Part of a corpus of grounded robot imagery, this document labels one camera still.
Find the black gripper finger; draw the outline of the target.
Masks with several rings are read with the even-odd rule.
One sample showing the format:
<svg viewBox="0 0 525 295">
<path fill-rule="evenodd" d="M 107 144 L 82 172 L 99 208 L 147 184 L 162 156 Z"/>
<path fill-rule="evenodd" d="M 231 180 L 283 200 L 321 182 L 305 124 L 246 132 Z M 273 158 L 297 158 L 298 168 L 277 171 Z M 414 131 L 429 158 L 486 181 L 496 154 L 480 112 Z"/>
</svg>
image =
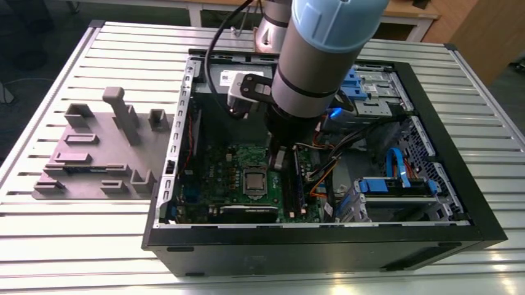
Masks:
<svg viewBox="0 0 525 295">
<path fill-rule="evenodd" d="M 271 170 L 275 171 L 282 171 L 283 166 L 285 166 L 285 160 L 286 160 L 286 147 L 281 146 L 275 151 L 271 152 L 270 154 L 270 163 L 269 166 Z"/>
</svg>

